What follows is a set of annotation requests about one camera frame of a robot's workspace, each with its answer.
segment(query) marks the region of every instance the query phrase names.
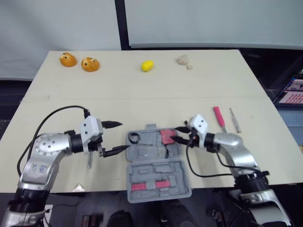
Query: black wire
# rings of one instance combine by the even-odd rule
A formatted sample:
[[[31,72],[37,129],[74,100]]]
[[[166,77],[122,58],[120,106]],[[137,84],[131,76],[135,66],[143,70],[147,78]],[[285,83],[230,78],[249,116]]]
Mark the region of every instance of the black wire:
[[[52,227],[52,225],[49,224],[49,222],[47,221],[45,214],[44,214],[44,219],[45,219],[45,222],[47,223],[48,227]]]
[[[48,118],[50,118],[50,117],[51,117],[53,114],[55,114],[56,112],[59,112],[59,111],[61,111],[61,110],[65,110],[65,109],[68,109],[68,108],[80,108],[80,109],[83,109],[84,112],[85,112],[85,111],[88,111],[86,108],[84,108],[83,106],[80,106],[80,105],[69,105],[69,106],[64,106],[64,107],[61,107],[61,108],[59,108],[59,109],[57,109],[57,110],[54,110],[54,111],[52,111],[49,115],[47,115],[47,116],[43,119],[43,121],[39,124],[39,126],[38,126],[38,128],[37,128],[37,130],[36,130],[36,132],[35,132],[35,134],[34,134],[34,136],[33,136],[33,139],[32,139],[32,141],[31,141],[31,143],[30,143],[29,152],[28,152],[28,155],[27,155],[27,160],[29,160],[29,159],[30,159],[30,156],[32,155],[32,150],[33,150],[33,147],[34,147],[34,142],[35,142],[35,139],[36,139],[36,137],[37,137],[37,135],[38,135],[40,129],[42,128],[42,125],[47,121]]]
[[[45,210],[46,213],[48,213],[50,210],[53,210],[55,209],[56,207],[59,207],[59,206],[63,206],[63,207],[76,207],[78,206],[80,203],[82,203],[84,200],[84,198],[82,197],[82,199],[80,199],[77,203],[75,204],[66,204],[66,203],[60,203],[60,204],[57,204],[57,205],[54,205],[52,208],[50,209],[47,209]]]
[[[79,200],[77,203],[75,203],[75,204],[60,203],[60,204],[54,205],[52,208],[45,210],[45,213],[48,213],[49,211],[51,211],[51,210],[53,210],[53,209],[55,209],[56,207],[59,207],[59,206],[64,206],[64,207],[77,207],[80,203],[83,202],[83,200],[84,200],[84,198],[82,197],[82,199],[80,199],[80,200]],[[52,227],[52,225],[51,225],[49,222],[47,222],[46,217],[45,217],[45,213],[44,213],[45,222],[47,223],[47,225],[48,225],[49,227]]]
[[[234,168],[234,169],[248,169],[248,170],[251,170],[251,171],[254,171],[254,172],[260,172],[260,173],[261,173],[260,170],[255,169],[255,168],[252,168],[252,167],[246,167],[246,166],[230,166],[230,165],[226,165],[226,164],[224,164],[224,163],[222,162],[222,160],[221,160],[221,158],[220,158],[218,152],[216,152],[216,154],[217,154],[217,156],[218,156],[218,159],[219,159],[221,165],[224,166],[224,167]]]
[[[21,176],[21,171],[20,171],[20,164],[21,164],[21,161],[22,161],[22,159],[23,159],[24,155],[26,154],[26,152],[27,152],[27,150],[28,150],[29,147],[30,147],[30,143],[28,144],[27,148],[25,148],[25,150],[23,151],[22,155],[20,156],[20,158],[19,158],[19,160],[18,160],[18,162],[17,162],[17,172],[18,172],[18,175],[19,175],[19,176]]]
[[[169,150],[167,149],[167,144],[164,145],[165,149],[166,149],[166,153],[165,153],[165,158],[169,157]]]
[[[257,225],[257,226],[260,226],[260,227],[264,227],[264,225],[261,225],[261,224],[259,224],[259,223],[257,223],[257,222],[255,222],[255,221],[250,221],[252,224],[255,224],[255,225]]]
[[[199,177],[216,177],[216,176],[230,176],[232,174],[214,174],[214,175],[200,175],[200,174],[197,174],[191,164],[190,164],[190,161],[189,161],[189,156],[188,156],[188,148],[189,148],[189,144],[191,143],[191,140],[188,141],[188,144],[186,145],[186,158],[187,158],[187,161],[188,161],[188,165],[189,165],[189,168],[191,170],[191,172],[196,175],[196,176],[199,176]]]
[[[232,223],[229,225],[229,227],[232,227],[236,222],[237,220],[239,219],[239,217],[244,213],[244,209],[241,209],[240,212],[237,214],[237,216],[233,219]]]

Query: screwdriver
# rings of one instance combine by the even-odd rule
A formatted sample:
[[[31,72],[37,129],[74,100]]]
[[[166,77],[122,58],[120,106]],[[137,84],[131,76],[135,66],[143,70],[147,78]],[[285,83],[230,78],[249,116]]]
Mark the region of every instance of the screwdriver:
[[[217,121],[218,121],[222,131],[227,133],[226,128],[225,128],[225,122],[221,115],[220,108],[218,106],[214,107],[214,114],[216,115]]]

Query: white table surface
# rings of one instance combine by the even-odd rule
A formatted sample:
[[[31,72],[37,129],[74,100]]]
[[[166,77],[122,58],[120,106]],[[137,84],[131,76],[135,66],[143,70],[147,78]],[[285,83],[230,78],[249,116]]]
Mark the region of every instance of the white table surface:
[[[184,53],[194,67],[191,71],[174,62]],[[65,68],[58,61],[60,52],[48,54],[0,142],[0,179],[6,179],[0,185],[0,192],[16,190],[18,158],[42,119],[65,105],[82,105],[102,121],[123,123],[105,130],[103,147],[107,149],[125,144],[128,131],[142,130],[147,123],[156,123],[159,128],[176,127],[196,113],[208,120],[210,132],[220,132],[212,111],[215,105],[220,106],[227,131],[235,132],[229,113],[231,107],[241,126],[245,146],[261,169],[270,172],[270,184],[303,181],[303,155],[238,51],[74,54],[79,59],[97,57],[101,61],[100,70],[87,73],[80,65]],[[148,73],[140,72],[140,63],[147,59],[154,60],[156,67]],[[51,117],[41,132],[71,129],[79,132],[82,120],[82,110],[62,111]],[[196,172],[229,172],[215,155],[205,150],[190,151],[190,158]],[[77,183],[86,191],[126,190],[128,165],[124,152],[108,158],[94,153],[92,168],[87,169],[87,156],[74,154],[62,160],[52,192],[71,192]],[[202,179],[189,169],[188,175],[193,188],[234,184],[230,176]]]

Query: gray panel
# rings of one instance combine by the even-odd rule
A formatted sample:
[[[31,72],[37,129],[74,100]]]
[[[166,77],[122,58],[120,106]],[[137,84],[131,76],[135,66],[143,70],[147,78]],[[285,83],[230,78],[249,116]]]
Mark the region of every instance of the gray panel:
[[[131,47],[303,49],[303,0],[125,0]]]
[[[49,51],[121,49],[108,0],[0,1],[0,30],[0,79],[33,79]]]

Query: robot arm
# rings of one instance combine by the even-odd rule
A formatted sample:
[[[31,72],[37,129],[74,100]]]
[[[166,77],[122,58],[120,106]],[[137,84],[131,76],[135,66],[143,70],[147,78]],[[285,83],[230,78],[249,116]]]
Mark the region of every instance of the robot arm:
[[[80,125],[80,134],[68,131],[64,134],[44,134],[37,138],[32,156],[23,169],[15,198],[9,203],[1,227],[41,225],[46,200],[62,158],[83,151],[99,151],[99,155],[103,157],[122,152],[128,146],[119,146],[111,151],[105,151],[101,146],[103,128],[119,125],[119,122],[101,122],[100,119],[88,116]]]
[[[240,136],[232,133],[208,133],[208,124],[201,115],[194,116],[187,123],[187,128],[176,129],[191,133],[189,140],[173,137],[176,142],[189,147],[206,148],[218,157],[219,154],[225,157],[227,165],[224,166],[230,168],[235,179],[235,188],[241,190],[239,200],[250,209],[258,223],[284,222],[287,226],[292,226],[275,192],[269,188],[266,178],[269,172],[260,171],[255,158],[243,145]]]

